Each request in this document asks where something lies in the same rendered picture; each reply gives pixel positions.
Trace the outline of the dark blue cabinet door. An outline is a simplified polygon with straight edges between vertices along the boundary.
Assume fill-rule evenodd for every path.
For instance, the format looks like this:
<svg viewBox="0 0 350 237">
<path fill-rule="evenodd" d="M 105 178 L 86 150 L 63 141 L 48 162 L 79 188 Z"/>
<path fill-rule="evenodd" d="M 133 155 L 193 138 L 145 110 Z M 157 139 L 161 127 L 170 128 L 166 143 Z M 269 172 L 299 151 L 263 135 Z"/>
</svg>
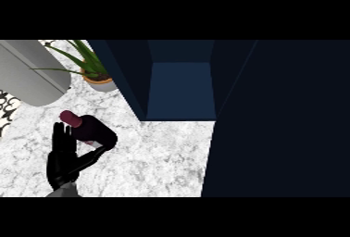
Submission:
<svg viewBox="0 0 350 237">
<path fill-rule="evenodd" d="M 207 197 L 350 197 L 350 40 L 259 41 L 213 127 Z"/>
</svg>

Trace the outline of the black and white patterned tile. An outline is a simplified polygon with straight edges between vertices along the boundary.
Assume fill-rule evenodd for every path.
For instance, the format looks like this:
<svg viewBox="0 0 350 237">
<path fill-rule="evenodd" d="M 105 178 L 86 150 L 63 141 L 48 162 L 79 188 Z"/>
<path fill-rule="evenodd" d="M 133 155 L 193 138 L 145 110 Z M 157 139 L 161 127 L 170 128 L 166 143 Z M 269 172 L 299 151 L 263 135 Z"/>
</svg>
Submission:
<svg viewBox="0 0 350 237">
<path fill-rule="evenodd" d="M 23 101 L 6 91 L 0 90 L 0 139 L 5 137 L 12 117 Z"/>
</svg>

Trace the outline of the green potted plant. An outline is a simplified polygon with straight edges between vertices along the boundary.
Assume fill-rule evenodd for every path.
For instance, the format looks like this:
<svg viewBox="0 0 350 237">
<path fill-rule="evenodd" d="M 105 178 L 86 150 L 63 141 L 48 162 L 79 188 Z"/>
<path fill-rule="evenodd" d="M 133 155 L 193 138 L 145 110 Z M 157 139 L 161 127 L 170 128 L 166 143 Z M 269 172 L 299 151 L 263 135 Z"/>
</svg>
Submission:
<svg viewBox="0 0 350 237">
<path fill-rule="evenodd" d="M 80 67 L 80 71 L 66 69 L 64 72 L 82 75 L 85 81 L 98 92 L 110 93 L 116 91 L 119 89 L 117 84 L 114 83 L 113 77 L 105 69 L 97 53 L 88 48 L 82 40 L 73 40 L 67 42 L 79 51 L 83 58 L 74 57 L 68 52 L 54 47 L 51 43 L 45 44 L 46 48 L 55 50 Z"/>
</svg>

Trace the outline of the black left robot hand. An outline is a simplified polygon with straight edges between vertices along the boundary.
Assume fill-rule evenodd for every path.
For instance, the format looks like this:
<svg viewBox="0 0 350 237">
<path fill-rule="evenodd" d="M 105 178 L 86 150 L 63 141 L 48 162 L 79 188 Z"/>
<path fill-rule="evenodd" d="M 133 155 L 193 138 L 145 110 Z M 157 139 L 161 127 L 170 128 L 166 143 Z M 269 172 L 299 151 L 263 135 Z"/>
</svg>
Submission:
<svg viewBox="0 0 350 237">
<path fill-rule="evenodd" d="M 71 129 L 63 122 L 54 124 L 52 151 L 48 155 L 46 178 L 54 190 L 79 179 L 80 172 L 99 160 L 107 148 L 77 155 L 77 140 L 71 135 Z"/>
</svg>

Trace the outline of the dark red wine bottle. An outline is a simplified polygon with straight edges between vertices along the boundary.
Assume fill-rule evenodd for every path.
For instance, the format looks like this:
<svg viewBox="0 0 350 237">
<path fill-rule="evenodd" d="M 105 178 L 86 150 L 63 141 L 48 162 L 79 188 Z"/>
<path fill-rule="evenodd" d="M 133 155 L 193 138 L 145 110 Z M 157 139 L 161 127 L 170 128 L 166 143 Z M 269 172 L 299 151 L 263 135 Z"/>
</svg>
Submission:
<svg viewBox="0 0 350 237">
<path fill-rule="evenodd" d="M 71 126 L 73 137 L 92 145 L 111 150 L 119 142 L 119 135 L 92 115 L 76 115 L 70 110 L 61 113 L 61 120 Z"/>
</svg>

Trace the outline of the dark blue cabinet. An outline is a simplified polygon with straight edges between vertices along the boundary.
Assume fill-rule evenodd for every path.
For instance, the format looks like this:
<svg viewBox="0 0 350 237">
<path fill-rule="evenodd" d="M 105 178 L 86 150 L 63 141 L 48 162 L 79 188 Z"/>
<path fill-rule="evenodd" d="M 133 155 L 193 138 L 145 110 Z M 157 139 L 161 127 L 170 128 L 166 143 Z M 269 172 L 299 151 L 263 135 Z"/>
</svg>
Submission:
<svg viewBox="0 0 350 237">
<path fill-rule="evenodd" d="M 218 120 L 253 40 L 92 40 L 89 44 L 139 120 Z"/>
</svg>

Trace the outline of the grey rounded appliance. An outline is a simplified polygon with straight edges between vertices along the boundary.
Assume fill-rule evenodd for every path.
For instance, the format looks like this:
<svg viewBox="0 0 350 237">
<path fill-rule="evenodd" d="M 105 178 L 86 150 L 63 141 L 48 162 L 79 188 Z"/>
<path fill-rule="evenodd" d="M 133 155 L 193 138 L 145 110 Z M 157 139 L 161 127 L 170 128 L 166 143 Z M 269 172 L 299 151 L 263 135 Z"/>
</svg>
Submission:
<svg viewBox="0 0 350 237">
<path fill-rule="evenodd" d="M 71 75 L 37 40 L 0 40 L 0 89 L 32 106 L 66 95 Z"/>
</svg>

